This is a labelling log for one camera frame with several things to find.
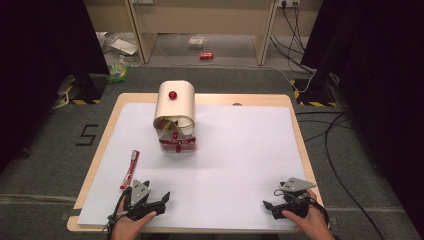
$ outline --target cream mailbox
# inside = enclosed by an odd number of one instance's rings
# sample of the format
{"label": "cream mailbox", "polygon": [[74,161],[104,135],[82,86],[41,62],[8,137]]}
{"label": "cream mailbox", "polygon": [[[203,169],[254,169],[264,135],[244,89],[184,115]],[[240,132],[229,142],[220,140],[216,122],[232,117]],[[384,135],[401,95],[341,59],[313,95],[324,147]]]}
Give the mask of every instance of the cream mailbox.
{"label": "cream mailbox", "polygon": [[196,150],[194,87],[184,80],[163,82],[159,87],[153,126],[165,152]]}

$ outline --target human hand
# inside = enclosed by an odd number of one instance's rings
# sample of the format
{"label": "human hand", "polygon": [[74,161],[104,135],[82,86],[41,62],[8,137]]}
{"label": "human hand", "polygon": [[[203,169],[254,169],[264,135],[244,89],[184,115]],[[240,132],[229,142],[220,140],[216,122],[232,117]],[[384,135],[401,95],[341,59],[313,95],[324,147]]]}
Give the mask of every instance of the human hand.
{"label": "human hand", "polygon": [[[316,200],[317,196],[315,193],[310,189],[307,189],[307,191],[309,196]],[[282,214],[297,224],[296,232],[303,231],[308,237],[315,240],[334,239],[333,234],[325,222],[324,214],[312,205],[309,205],[308,215],[305,218],[301,218],[287,210],[283,210]]]}
{"label": "human hand", "polygon": [[[119,203],[118,212],[124,211],[125,197]],[[143,218],[133,221],[127,216],[120,218],[112,231],[112,240],[134,240],[141,229],[156,216],[156,212],[151,212]]]}

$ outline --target black curtain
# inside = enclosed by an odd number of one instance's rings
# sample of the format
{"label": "black curtain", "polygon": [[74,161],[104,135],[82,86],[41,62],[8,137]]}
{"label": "black curtain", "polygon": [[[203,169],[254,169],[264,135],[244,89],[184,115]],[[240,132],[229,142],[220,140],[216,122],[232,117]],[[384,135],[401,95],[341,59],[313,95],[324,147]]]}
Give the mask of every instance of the black curtain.
{"label": "black curtain", "polygon": [[80,1],[1,1],[0,170],[30,144],[69,75],[108,68]]}
{"label": "black curtain", "polygon": [[340,77],[366,148],[424,238],[423,43],[422,1],[324,0],[303,62]]}

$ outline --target wooden table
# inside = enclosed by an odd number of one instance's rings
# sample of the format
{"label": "wooden table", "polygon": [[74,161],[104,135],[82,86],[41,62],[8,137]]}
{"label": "wooden table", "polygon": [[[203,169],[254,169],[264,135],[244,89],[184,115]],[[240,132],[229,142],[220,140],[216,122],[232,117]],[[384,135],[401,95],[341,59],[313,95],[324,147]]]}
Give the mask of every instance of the wooden table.
{"label": "wooden table", "polygon": [[[94,155],[93,162],[91,163],[90,169],[88,170],[87,176],[74,205],[74,211],[82,209],[87,195],[90,191],[90,187],[93,183],[97,169],[99,168],[100,162],[103,159],[106,147],[109,139],[112,135],[115,124],[121,113],[122,107],[125,103],[156,103],[157,93],[124,93],[121,94],[116,102],[116,105],[112,111],[109,122],[104,131],[103,137],[100,140],[96,154]],[[303,169],[305,171],[306,180],[312,183],[316,183],[315,176],[312,170],[311,163],[309,161],[308,153],[306,152],[305,144],[303,142],[302,134],[297,123],[297,119],[291,104],[290,98],[286,95],[273,95],[273,94],[196,94],[196,104],[203,105],[233,105],[241,104],[246,106],[280,106],[289,107],[291,112],[293,130],[296,137],[297,147],[302,160]],[[321,196],[318,188],[314,188],[313,191],[317,195],[317,200],[322,204]],[[79,216],[71,216],[68,220],[68,229],[75,232],[100,232],[104,226],[83,226],[79,225]],[[160,230],[149,230],[145,229],[144,232],[170,232],[169,229]],[[190,233],[203,232],[200,230],[190,231]],[[227,233],[235,233],[231,230],[226,231]]]}

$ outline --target red ball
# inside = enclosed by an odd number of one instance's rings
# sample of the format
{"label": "red ball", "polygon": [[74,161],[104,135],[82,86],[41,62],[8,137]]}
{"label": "red ball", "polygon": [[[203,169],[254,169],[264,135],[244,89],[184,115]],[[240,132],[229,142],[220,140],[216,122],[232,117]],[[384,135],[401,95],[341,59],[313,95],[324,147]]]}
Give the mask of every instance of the red ball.
{"label": "red ball", "polygon": [[168,96],[169,96],[169,99],[175,100],[177,98],[177,93],[175,91],[170,91]]}

